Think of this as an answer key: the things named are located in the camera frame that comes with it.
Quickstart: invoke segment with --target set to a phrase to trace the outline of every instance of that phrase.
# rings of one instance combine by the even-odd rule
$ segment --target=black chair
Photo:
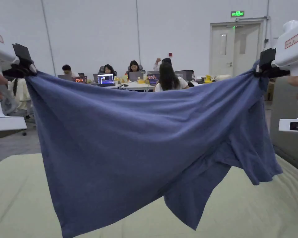
[[[128,66],[127,68],[128,70],[126,71],[126,74],[128,74],[128,72],[130,72],[130,66]],[[141,64],[139,64],[139,71],[143,72],[144,74],[146,74],[146,70],[144,70],[144,68],[142,67]]]
[[[192,75],[194,73],[194,70],[178,70],[175,71],[175,74],[182,74],[183,79],[187,82],[190,82],[192,80]]]
[[[105,66],[101,66],[101,67],[99,68],[99,72],[98,72],[98,74],[105,74],[105,72],[104,72],[104,67],[105,67]]]

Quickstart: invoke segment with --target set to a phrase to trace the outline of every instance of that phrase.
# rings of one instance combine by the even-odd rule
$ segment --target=white wall
[[[0,23],[13,43],[28,47],[39,70],[54,74],[40,0],[0,0]]]
[[[135,0],[44,0],[57,74],[69,64],[93,77],[99,67],[125,74],[139,61]]]
[[[271,25],[268,26],[268,37],[272,38],[272,45],[276,42],[273,38],[283,33],[283,24],[291,20],[298,21],[298,0],[270,0],[269,15]]]
[[[175,70],[193,69],[196,75],[208,74],[210,24],[234,21],[231,11],[245,11],[245,17],[263,17],[266,3],[138,0],[141,63],[148,70],[157,57],[164,58],[172,52]]]

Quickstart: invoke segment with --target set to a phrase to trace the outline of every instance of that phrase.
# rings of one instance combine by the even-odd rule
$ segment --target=man
[[[68,64],[64,65],[62,67],[62,70],[65,75],[71,75],[71,77],[79,77],[78,73],[72,72],[71,67]]]
[[[159,62],[160,61],[161,61],[161,58],[157,58],[156,63],[154,63],[154,66],[153,66],[154,71],[159,71],[159,67],[160,67]],[[163,62],[167,62],[172,65],[171,58],[164,58],[161,63],[163,63]]]

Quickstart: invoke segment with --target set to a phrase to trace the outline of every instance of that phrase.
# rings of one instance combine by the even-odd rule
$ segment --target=blue cloth
[[[265,121],[268,84],[248,71],[187,90],[112,90],[39,72],[27,85],[64,238],[110,225],[164,196],[196,229],[231,166],[251,182],[282,172]]]

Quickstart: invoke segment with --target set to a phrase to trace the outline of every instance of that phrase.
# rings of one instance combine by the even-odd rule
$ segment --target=exit sign
[[[245,15],[244,11],[232,11],[230,17],[243,17]]]

